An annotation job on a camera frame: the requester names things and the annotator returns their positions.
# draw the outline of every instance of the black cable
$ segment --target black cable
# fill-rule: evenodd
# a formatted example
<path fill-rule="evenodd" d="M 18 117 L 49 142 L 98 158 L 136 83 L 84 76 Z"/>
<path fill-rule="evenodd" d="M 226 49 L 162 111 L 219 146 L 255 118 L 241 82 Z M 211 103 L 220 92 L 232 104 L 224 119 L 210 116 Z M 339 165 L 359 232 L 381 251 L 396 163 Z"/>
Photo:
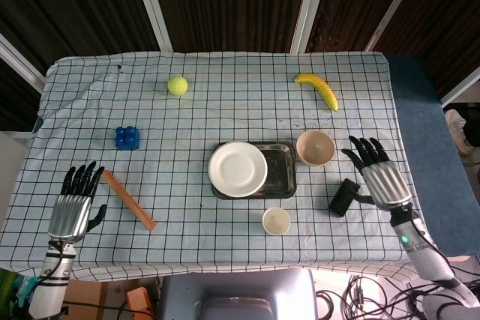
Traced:
<path fill-rule="evenodd" d="M 334 305 L 333 305 L 333 300 L 332 297 L 328 293 L 324 293 L 322 291 L 318 291 L 315 293 L 315 296 L 319 299 L 322 299 L 323 301 L 326 302 L 328 311 L 325 316 L 318 318 L 318 320 L 330 320 L 333 315 L 333 310 L 334 310 Z"/>
<path fill-rule="evenodd" d="M 370 277 L 356 277 L 356 278 L 352 281 L 352 286 L 354 286 L 354 285 L 358 282 L 358 284 L 359 284 L 359 286 L 360 286 L 360 289 L 361 289 L 361 288 L 362 288 L 362 279 L 366 279 L 366 280 L 370 280 L 370 281 L 374 282 L 374 283 L 379 287 L 379 289 L 380 289 L 380 291 L 382 292 L 382 295 L 383 295 L 383 305 L 377 303 L 377 302 L 374 301 L 373 299 L 369 299 L 369 301 L 375 303 L 378 307 L 385 306 L 385 305 L 387 304 L 387 302 L 388 302 L 388 297 L 387 297 L 386 291 L 385 291 L 385 289 L 383 288 L 383 286 L 382 286 L 379 282 L 377 282 L 375 279 L 372 279 L 372 278 L 370 278 Z M 355 310 L 356 310 L 356 311 L 360 310 L 360 311 L 363 312 L 363 309 L 359 306 L 359 305 L 361 305 L 361 304 L 359 303 L 359 299 L 356 299 L 356 301 L 353 301 L 352 305 L 355 307 Z M 385 310 L 379 311 L 378 313 L 373 313 L 373 315 L 381 315 L 381 314 L 383 314 L 383 313 L 385 313 Z"/>
<path fill-rule="evenodd" d="M 412 287 L 411 289 L 403 290 L 403 291 L 400 292 L 399 294 L 395 295 L 393 298 L 397 298 L 399 295 L 401 295 L 401 294 L 403 294 L 403 293 L 406 293 L 406 292 L 408 292 L 408 291 L 410 291 L 410 290 L 412 290 L 412 289 L 420 289 L 420 288 L 423 288 L 423 287 L 425 287 L 425 286 L 431 286 L 431 285 L 432 285 L 432 284 L 424 284 L 424 285 L 420 285 L 420 286 L 414 286 L 414 287 Z M 439 288 L 439 286 L 434 286 L 432 289 L 426 290 L 425 293 L 428 294 L 428 293 L 430 293 L 430 292 L 432 292 L 432 291 L 434 291 L 434 290 L 436 290 L 436 289 L 438 289 L 438 288 Z M 398 304 L 404 302 L 404 301 L 407 300 L 408 298 L 409 298 L 408 296 L 406 296 L 406 297 L 404 297 L 404 298 L 400 298 L 400 299 L 398 299 L 398 300 L 396 300 L 396 301 L 390 302 L 390 304 L 385 305 L 384 307 L 380 307 L 379 309 L 372 310 L 372 311 L 370 311 L 370 312 L 368 312 L 368 313 L 364 313 L 364 314 L 362 314 L 362 315 L 353 316 L 352 318 L 348 318 L 348 320 L 360 319 L 362 316 L 365 317 L 365 316 L 367 316 L 367 315 L 376 315 L 376 313 L 378 313 L 379 310 L 387 310 L 387 309 L 390 308 L 390 307 L 394 307 L 395 305 L 398 305 Z"/>
<path fill-rule="evenodd" d="M 38 280 L 38 283 L 35 286 L 35 288 L 37 286 L 41 285 L 42 283 L 44 283 L 45 281 L 47 281 L 50 277 L 52 277 L 52 275 L 59 269 L 60 264 L 62 263 L 62 260 L 63 260 L 63 249 L 60 250 L 60 256 L 58 257 L 58 261 L 57 261 L 55 267 L 45 277 L 42 277 L 40 280 Z"/>
<path fill-rule="evenodd" d="M 417 301 L 419 301 L 418 298 L 420 296 L 425 296 L 425 293 L 421 290 L 412 290 L 409 295 L 410 297 L 406 301 L 406 305 L 410 312 L 420 320 L 426 320 L 427 317 L 425 316 L 425 314 L 420 311 L 419 307 L 417 307 Z"/>
<path fill-rule="evenodd" d="M 125 310 L 126 306 L 127 306 L 127 301 L 124 301 L 123 304 L 120 306 L 120 309 L 118 309 L 117 320 L 120 320 L 120 315 L 122 314 L 122 311 Z"/>
<path fill-rule="evenodd" d="M 104 305 L 95 305 L 95 304 L 87 304 L 87 303 L 78 303 L 76 301 L 64 301 L 63 304 L 67 305 L 79 305 L 81 307 L 96 307 L 97 309 L 107 309 L 107 310 L 120 310 L 121 307 L 106 307 Z M 145 311 L 139 311 L 139 310 L 130 310 L 130 309 L 123 309 L 122 311 L 128 311 L 129 313 L 135 313 L 135 314 L 143 314 L 143 315 L 148 315 L 152 319 L 157 320 L 151 313 L 147 313 Z"/>
<path fill-rule="evenodd" d="M 342 307 L 344 304 L 347 304 L 347 300 L 342 295 L 339 295 L 336 292 L 333 292 L 332 290 L 319 290 L 318 292 L 315 292 L 315 295 L 317 296 L 317 295 L 322 294 L 324 292 L 328 293 L 328 294 L 333 294 L 336 297 L 340 298 L 340 307 Z"/>
<path fill-rule="evenodd" d="M 396 286 L 393 281 L 391 281 L 390 279 L 388 278 L 385 278 L 385 280 L 387 280 L 388 283 L 390 283 L 391 286 L 393 286 L 394 288 L 396 288 L 399 292 L 402 292 L 403 290 L 400 289 L 398 286 Z"/>
<path fill-rule="evenodd" d="M 473 275 L 474 277 L 480 277 L 480 274 L 477 274 L 477 273 L 472 273 L 472 272 L 470 272 L 470 271 L 467 271 L 467 270 L 464 270 L 464 269 L 457 268 L 456 266 L 452 266 L 451 268 L 452 268 L 452 269 L 455 269 L 455 270 L 462 271 L 462 272 L 464 272 L 465 274 L 470 274 L 470 275 Z"/>
<path fill-rule="evenodd" d="M 436 310 L 436 313 L 435 313 L 435 316 L 438 320 L 440 320 L 440 315 L 442 314 L 442 311 L 446 308 L 446 307 L 450 307 L 451 305 L 461 305 L 460 303 L 454 303 L 454 302 L 451 302 L 451 303 L 444 303 L 442 305 L 440 305 L 438 307 L 438 309 Z"/>

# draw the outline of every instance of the blue lego brick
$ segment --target blue lego brick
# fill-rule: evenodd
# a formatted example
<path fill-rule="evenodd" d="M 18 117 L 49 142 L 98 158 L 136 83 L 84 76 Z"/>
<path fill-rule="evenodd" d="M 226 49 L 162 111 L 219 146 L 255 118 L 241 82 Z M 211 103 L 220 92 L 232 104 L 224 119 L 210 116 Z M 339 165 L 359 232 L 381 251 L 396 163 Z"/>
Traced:
<path fill-rule="evenodd" d="M 115 133 L 117 150 L 137 150 L 140 147 L 140 132 L 135 127 L 117 127 Z"/>

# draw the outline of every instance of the yellow ball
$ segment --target yellow ball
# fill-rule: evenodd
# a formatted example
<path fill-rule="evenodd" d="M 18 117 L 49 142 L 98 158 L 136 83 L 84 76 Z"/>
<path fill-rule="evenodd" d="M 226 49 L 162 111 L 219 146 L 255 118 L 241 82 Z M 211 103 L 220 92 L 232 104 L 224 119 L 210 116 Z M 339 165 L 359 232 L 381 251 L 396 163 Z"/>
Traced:
<path fill-rule="evenodd" d="M 168 81 L 168 90 L 173 95 L 180 97 L 187 92 L 187 89 L 188 83 L 183 76 L 174 76 Z"/>

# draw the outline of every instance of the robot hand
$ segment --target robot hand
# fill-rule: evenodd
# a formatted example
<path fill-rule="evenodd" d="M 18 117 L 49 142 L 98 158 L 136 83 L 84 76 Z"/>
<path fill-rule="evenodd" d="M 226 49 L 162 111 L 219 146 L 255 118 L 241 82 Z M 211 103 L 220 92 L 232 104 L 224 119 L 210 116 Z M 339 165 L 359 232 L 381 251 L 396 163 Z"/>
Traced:
<path fill-rule="evenodd" d="M 349 149 L 342 149 L 342 152 L 363 175 L 375 205 L 384 211 L 390 211 L 390 225 L 418 275 L 445 288 L 440 294 L 453 297 L 463 307 L 478 307 L 479 301 L 475 295 L 455 277 L 448 259 L 434 245 L 422 219 L 414 212 L 410 201 L 412 194 L 398 167 L 390 161 L 379 141 L 370 138 L 369 142 L 354 136 L 349 136 L 349 139 L 357 148 L 360 157 Z M 437 319 L 436 311 L 440 309 L 442 302 L 430 296 L 423 304 L 427 318 Z M 469 315 L 451 319 L 478 318 L 470 318 Z"/>
<path fill-rule="evenodd" d="M 75 244 L 105 217 L 107 205 L 103 204 L 97 216 L 89 220 L 93 197 L 97 191 L 100 176 L 104 172 L 104 167 L 100 167 L 92 177 L 95 165 L 95 161 L 87 168 L 82 165 L 76 173 L 75 167 L 72 167 L 65 176 L 61 195 L 58 196 L 53 207 L 48 229 L 52 240 Z"/>
<path fill-rule="evenodd" d="M 363 175 L 375 205 L 384 211 L 407 205 L 412 194 L 397 165 L 389 159 L 379 141 L 370 138 L 370 143 L 354 136 L 349 136 L 349 139 L 360 157 L 349 149 L 342 149 L 342 152 Z"/>
<path fill-rule="evenodd" d="M 97 216 L 89 220 L 98 181 L 104 171 L 100 167 L 92 176 L 95 166 L 94 161 L 88 167 L 82 165 L 76 172 L 72 167 L 65 176 L 48 229 L 52 240 L 28 309 L 30 319 L 61 319 L 65 314 L 62 303 L 77 254 L 74 244 L 100 224 L 107 211 L 107 205 L 103 204 Z"/>

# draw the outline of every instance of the bowl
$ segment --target bowl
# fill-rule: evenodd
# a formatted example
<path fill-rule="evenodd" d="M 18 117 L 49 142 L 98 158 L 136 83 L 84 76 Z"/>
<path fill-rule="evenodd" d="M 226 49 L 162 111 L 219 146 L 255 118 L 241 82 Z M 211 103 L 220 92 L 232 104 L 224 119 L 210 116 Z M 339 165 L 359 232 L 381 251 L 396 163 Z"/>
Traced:
<path fill-rule="evenodd" d="M 268 208 L 263 213 L 262 224 L 270 235 L 282 235 L 290 228 L 290 216 L 282 208 Z"/>
<path fill-rule="evenodd" d="M 309 130 L 298 138 L 297 153 L 304 164 L 321 166 L 335 155 L 335 144 L 330 136 L 320 130 Z"/>

